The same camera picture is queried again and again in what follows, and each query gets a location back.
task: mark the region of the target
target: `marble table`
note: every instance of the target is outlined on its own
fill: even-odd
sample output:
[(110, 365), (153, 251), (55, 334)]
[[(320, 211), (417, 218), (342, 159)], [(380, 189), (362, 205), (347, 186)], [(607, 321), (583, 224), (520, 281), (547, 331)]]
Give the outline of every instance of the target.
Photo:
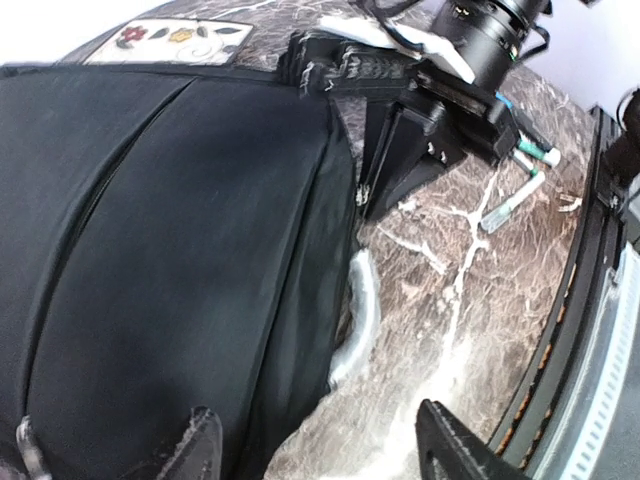
[[(257, 30), (237, 63), (273, 69), (295, 28), (350, 12), (337, 0), (178, 0), (141, 18), (248, 22)], [(419, 7), (404, 23), (424, 27)], [(71, 54), (81, 61), (105, 34)], [(537, 119), (563, 153), (547, 182), (497, 233), (483, 212), (526, 180), (513, 163), (492, 170), (470, 157), (361, 232), (380, 272), (383, 321), (366, 371), (322, 401), (273, 459), (268, 480), (417, 480), (415, 415), (439, 400), (488, 439), (546, 322), (579, 215), (592, 122), (567, 95), (527, 68), (503, 93)], [(363, 103), (342, 102), (354, 151)]]

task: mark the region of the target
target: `black garment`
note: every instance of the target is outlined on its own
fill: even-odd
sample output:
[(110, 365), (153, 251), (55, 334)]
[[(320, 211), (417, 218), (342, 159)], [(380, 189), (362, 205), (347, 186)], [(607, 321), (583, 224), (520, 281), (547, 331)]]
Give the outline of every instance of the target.
[(113, 479), (205, 405), (223, 478), (260, 478), (326, 393), (334, 107), (250, 71), (0, 72), (0, 456), (29, 414), (56, 480)]

